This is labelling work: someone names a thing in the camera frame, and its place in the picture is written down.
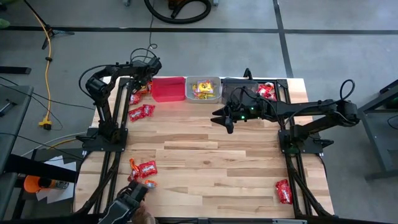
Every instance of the concrete floor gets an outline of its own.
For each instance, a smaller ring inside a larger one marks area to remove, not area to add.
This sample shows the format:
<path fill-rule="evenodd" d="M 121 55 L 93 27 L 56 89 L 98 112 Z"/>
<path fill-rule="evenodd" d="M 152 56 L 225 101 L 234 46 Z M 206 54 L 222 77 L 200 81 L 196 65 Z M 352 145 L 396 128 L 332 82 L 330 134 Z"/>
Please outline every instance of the concrete floor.
<path fill-rule="evenodd" d="M 130 7 L 118 0 L 31 0 L 31 4 L 53 26 L 149 27 L 151 19 L 141 0 L 132 0 Z M 286 29 L 398 29 L 395 0 L 280 0 L 279 5 Z M 156 0 L 156 8 L 169 14 L 164 0 Z M 202 9 L 201 4 L 191 3 L 181 17 Z M 0 17 L 13 25 L 38 25 L 22 2 L 9 6 Z M 196 24 L 171 26 L 155 19 L 153 27 L 275 29 L 277 24 L 272 0 L 220 0 L 218 8 Z M 52 98 L 90 106 L 91 100 L 77 86 L 82 71 L 103 63 L 125 62 L 132 49 L 148 46 L 148 38 L 145 32 L 77 32 L 57 37 L 52 42 L 54 61 L 49 78 Z M 341 83 L 352 78 L 356 90 L 350 100 L 362 106 L 397 79 L 396 35 L 286 35 L 286 39 L 294 77 L 305 79 L 312 101 L 337 99 Z M 43 40 L 42 32 L 0 31 L 0 65 L 32 68 L 28 76 L 2 77 L 32 85 L 36 93 L 46 95 Z M 249 67 L 255 77 L 286 77 L 278 34 L 163 32 L 153 33 L 152 42 L 158 44 L 154 51 L 164 66 L 159 75 L 240 77 Z M 57 104 L 52 111 L 63 123 L 61 131 L 37 127 L 46 111 L 32 101 L 20 135 L 45 142 L 85 131 L 93 116 L 93 111 Z M 364 179 L 379 166 L 363 126 L 332 128 L 322 132 L 322 137 L 335 140 L 325 151 L 335 213 L 343 218 L 398 223 L 398 178 Z M 35 144 L 18 139 L 14 153 L 32 147 Z"/>

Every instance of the gray container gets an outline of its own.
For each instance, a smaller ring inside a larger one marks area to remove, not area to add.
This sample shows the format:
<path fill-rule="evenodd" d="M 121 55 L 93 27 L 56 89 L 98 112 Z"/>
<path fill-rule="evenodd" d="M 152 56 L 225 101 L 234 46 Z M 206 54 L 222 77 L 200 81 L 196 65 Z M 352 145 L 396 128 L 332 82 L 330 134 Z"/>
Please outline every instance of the gray container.
<path fill-rule="evenodd" d="M 192 85 L 197 84 L 200 80 L 211 80 L 214 84 L 215 97 L 207 100 L 199 100 L 195 98 L 192 92 Z M 185 79 L 185 97 L 189 103 L 220 103 L 221 100 L 221 79 L 219 77 L 187 77 Z"/>

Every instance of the wooden tabletop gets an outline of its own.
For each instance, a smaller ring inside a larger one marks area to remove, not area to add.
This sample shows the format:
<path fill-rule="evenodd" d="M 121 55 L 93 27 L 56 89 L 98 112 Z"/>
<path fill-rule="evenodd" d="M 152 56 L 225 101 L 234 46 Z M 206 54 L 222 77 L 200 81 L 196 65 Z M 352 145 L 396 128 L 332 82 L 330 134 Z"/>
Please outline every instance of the wooden tabletop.
<path fill-rule="evenodd" d="M 308 101 L 303 79 L 288 79 L 288 84 L 292 103 Z M 109 97 L 111 111 L 116 92 L 117 88 Z M 121 156 L 115 194 L 129 183 L 130 158 L 137 163 L 155 160 L 158 174 L 148 179 L 156 181 L 158 187 L 146 196 L 146 205 L 155 217 L 294 217 L 292 206 L 280 204 L 275 190 L 277 181 L 287 179 L 277 123 L 260 119 L 238 122 L 234 133 L 228 134 L 224 127 L 210 122 L 211 112 L 223 105 L 156 103 L 151 96 L 146 96 L 138 106 L 144 103 L 156 105 L 154 115 L 133 123 L 128 121 L 127 148 Z M 93 126 L 98 126 L 98 120 L 96 113 Z M 312 118 L 295 120 L 305 124 Z M 97 187 L 103 157 L 103 152 L 93 152 L 83 163 L 76 185 L 75 210 Z M 308 188 L 326 211 L 333 213 L 319 158 L 305 154 L 303 164 Z M 108 188 L 104 192 L 101 209 Z M 300 190 L 298 195 L 304 212 Z"/>

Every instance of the yellow cable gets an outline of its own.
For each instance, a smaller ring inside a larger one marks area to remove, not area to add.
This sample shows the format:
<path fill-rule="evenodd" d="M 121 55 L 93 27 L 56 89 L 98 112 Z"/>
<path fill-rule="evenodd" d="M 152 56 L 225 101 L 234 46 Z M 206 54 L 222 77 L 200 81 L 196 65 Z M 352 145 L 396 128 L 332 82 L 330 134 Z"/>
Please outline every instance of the yellow cable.
<path fill-rule="evenodd" d="M 57 147 L 57 146 L 59 146 L 59 145 L 65 144 L 65 143 L 67 143 L 67 142 L 76 141 L 76 140 L 77 140 L 77 139 L 74 138 L 74 139 L 68 139 L 68 140 L 60 141 L 60 142 L 54 144 L 53 146 L 50 146 L 48 149 L 53 149 L 54 147 Z"/>
<path fill-rule="evenodd" d="M 33 15 L 36 17 L 37 21 L 40 23 L 40 25 L 43 28 L 44 34 L 47 38 L 47 41 L 49 42 L 49 58 L 51 58 L 51 40 L 49 37 L 49 34 L 47 33 L 47 31 L 45 30 L 44 24 L 42 23 L 42 21 L 36 16 L 36 14 L 33 13 Z M 50 107 L 51 107 L 51 94 L 50 94 L 50 87 L 49 87 L 49 67 L 50 67 L 50 61 L 47 61 L 47 66 L 45 67 L 45 85 L 47 87 L 47 93 L 49 94 L 49 103 L 48 103 L 48 110 L 47 110 L 47 114 L 45 115 L 44 119 L 42 122 L 39 123 L 39 125 L 43 125 L 43 124 L 51 124 L 51 122 L 49 121 L 49 116 L 50 116 Z"/>

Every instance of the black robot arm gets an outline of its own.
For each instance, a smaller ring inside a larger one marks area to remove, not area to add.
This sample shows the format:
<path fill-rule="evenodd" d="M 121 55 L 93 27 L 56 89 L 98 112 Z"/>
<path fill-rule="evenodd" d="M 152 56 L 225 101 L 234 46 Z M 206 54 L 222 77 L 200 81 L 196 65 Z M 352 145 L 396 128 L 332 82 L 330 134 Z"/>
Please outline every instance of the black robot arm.
<path fill-rule="evenodd" d="M 290 127 L 291 140 L 304 141 L 311 134 L 334 127 L 354 126 L 359 123 L 357 107 L 354 103 L 345 100 L 325 100 L 309 103 L 285 103 L 263 98 L 246 88 L 241 88 L 238 95 L 231 95 L 226 106 L 213 112 L 219 117 L 211 121 L 226 127 L 228 133 L 233 132 L 233 123 L 249 119 L 266 119 L 271 122 L 282 122 L 294 116 L 325 115 L 306 125 Z"/>
<path fill-rule="evenodd" d="M 113 121 L 108 98 L 115 87 L 119 77 L 130 76 L 133 79 L 133 93 L 147 85 L 152 77 L 162 68 L 160 58 L 153 57 L 148 63 L 140 60 L 133 61 L 124 65 L 107 66 L 94 73 L 86 82 L 86 89 L 94 100 L 99 114 L 98 134 L 110 143 L 117 143 L 120 140 L 120 130 L 118 124 Z M 101 80 L 104 77 L 111 77 L 109 83 Z"/>

